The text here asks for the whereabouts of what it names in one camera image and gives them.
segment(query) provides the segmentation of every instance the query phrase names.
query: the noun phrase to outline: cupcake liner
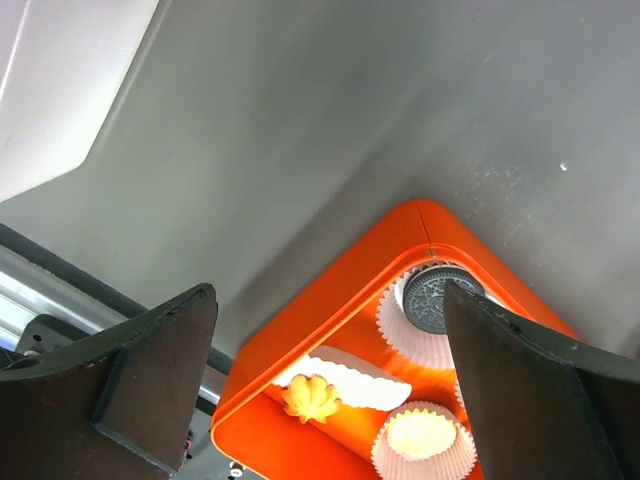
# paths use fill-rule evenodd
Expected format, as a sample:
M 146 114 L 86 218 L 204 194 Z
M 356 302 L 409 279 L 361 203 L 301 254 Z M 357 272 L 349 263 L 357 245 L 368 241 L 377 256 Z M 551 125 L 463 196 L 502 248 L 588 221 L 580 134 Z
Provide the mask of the cupcake liner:
M 416 328 L 402 309 L 402 290 L 416 270 L 402 275 L 382 294 L 376 313 L 378 330 L 389 346 L 412 363 L 440 370 L 454 369 L 447 336 Z
M 391 448 L 387 441 L 389 423 L 415 409 L 435 412 L 455 423 L 458 431 L 449 450 L 425 460 L 409 461 Z M 476 446 L 469 431 L 449 410 L 430 402 L 409 402 L 391 412 L 371 449 L 371 461 L 383 480 L 461 480 L 471 473 L 476 460 Z
M 460 381 L 457 378 L 456 378 L 456 384 L 454 385 L 453 389 L 456 392 L 456 398 L 458 399 L 458 403 L 462 408 L 466 410 L 467 407 L 464 406 L 464 398 L 462 398 L 462 390 L 460 390 Z
M 338 390 L 345 405 L 390 411 L 402 405 L 411 394 L 411 384 L 350 353 L 320 346 L 282 372 L 274 384 L 286 388 L 293 377 L 323 377 Z

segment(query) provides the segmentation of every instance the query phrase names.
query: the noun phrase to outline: metal bar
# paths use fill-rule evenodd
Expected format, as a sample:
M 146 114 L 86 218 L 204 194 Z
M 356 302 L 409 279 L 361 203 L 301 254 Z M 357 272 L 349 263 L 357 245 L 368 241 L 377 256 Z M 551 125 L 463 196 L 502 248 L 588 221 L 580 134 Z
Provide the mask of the metal bar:
M 20 315 L 15 315 L 15 308 L 20 308 Z M 0 344 L 15 348 L 26 324 L 39 314 L 53 315 L 89 334 L 127 320 L 47 270 L 0 246 Z M 207 366 L 199 395 L 217 405 L 226 379 L 224 372 Z

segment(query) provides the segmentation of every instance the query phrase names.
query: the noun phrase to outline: paper baking cup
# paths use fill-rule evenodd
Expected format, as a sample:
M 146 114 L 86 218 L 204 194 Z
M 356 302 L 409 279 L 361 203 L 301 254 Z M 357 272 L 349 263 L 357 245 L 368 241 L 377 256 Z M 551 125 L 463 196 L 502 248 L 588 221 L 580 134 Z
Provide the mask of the paper baking cup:
M 453 387 L 453 389 L 456 392 L 456 398 L 458 399 L 458 403 L 462 408 L 466 410 L 467 407 L 464 406 L 464 398 L 462 398 L 462 390 L 460 390 L 460 381 L 457 378 L 456 378 L 456 384 Z
M 402 309 L 404 285 L 417 270 L 402 275 L 382 294 L 376 314 L 378 330 L 394 350 L 412 363 L 440 370 L 454 369 L 447 336 L 435 335 L 414 327 Z
M 345 405 L 388 412 L 402 405 L 411 384 L 337 348 L 320 346 L 281 373 L 274 384 L 286 388 L 296 375 L 323 377 L 338 390 Z
M 458 432 L 449 450 L 425 460 L 409 461 L 389 445 L 387 427 L 397 415 L 416 408 L 443 415 L 454 422 Z M 476 446 L 469 431 L 449 410 L 430 402 L 409 402 L 391 412 L 371 449 L 371 462 L 383 480 L 461 480 L 471 473 L 476 459 Z

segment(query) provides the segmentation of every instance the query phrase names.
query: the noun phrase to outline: orange box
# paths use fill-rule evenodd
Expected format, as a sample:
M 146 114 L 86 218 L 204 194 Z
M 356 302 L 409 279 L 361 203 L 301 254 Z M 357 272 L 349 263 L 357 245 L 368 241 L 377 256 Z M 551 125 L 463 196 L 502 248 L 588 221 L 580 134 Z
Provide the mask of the orange box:
M 382 218 L 238 352 L 213 416 L 216 447 L 274 480 L 378 478 L 370 450 L 388 412 L 343 406 L 322 425 L 301 424 L 282 408 L 281 389 L 272 381 L 321 344 L 411 383 L 409 401 L 441 404 L 469 428 L 455 398 L 455 372 L 411 364 L 376 325 L 383 291 L 412 267 L 435 260 L 464 267 L 511 311 L 578 338 L 444 207 L 410 201 Z M 478 463 L 469 478 L 483 478 Z

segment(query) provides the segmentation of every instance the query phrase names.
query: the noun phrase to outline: white panel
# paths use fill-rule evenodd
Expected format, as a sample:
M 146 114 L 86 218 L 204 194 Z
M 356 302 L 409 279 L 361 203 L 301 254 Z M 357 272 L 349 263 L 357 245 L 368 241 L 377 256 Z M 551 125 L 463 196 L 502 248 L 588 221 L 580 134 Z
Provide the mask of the white panel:
M 84 161 L 157 2 L 0 2 L 0 201 Z

